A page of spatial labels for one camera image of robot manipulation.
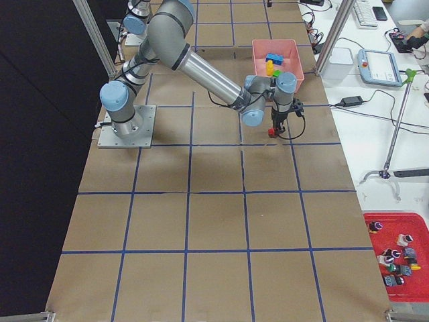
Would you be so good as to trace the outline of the person hand in glove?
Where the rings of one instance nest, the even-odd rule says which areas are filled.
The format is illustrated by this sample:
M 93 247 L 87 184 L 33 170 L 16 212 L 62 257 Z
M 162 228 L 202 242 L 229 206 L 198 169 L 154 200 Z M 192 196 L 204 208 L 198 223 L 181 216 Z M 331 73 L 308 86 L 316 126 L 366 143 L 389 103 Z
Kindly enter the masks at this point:
M 424 33 L 424 35 L 421 37 L 411 36 L 410 38 L 407 39 L 406 48 L 409 50 L 418 49 L 422 47 L 426 42 L 428 42 L 428 38 L 429 38 L 428 32 Z

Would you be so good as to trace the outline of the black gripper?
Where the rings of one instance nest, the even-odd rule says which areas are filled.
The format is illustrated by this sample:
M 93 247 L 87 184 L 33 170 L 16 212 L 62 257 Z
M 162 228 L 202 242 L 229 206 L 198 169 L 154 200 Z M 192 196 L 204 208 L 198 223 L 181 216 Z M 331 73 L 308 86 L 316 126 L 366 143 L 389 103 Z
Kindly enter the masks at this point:
M 269 130 L 270 134 L 276 134 L 276 130 L 279 130 L 279 134 L 285 132 L 284 121 L 288 118 L 289 111 L 278 111 L 277 109 L 271 109 L 271 120 L 272 127 Z

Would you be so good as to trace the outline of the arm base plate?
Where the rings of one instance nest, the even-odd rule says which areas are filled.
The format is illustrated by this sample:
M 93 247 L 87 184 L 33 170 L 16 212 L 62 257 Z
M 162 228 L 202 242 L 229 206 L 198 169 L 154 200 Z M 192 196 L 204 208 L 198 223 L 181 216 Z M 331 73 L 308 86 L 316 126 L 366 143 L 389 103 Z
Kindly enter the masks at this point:
M 140 44 L 145 40 L 146 34 L 131 34 L 128 33 L 125 39 L 125 46 L 136 47 L 140 46 Z
M 151 148 L 156 119 L 155 105 L 134 105 L 135 115 L 126 123 L 115 123 L 106 112 L 99 148 Z

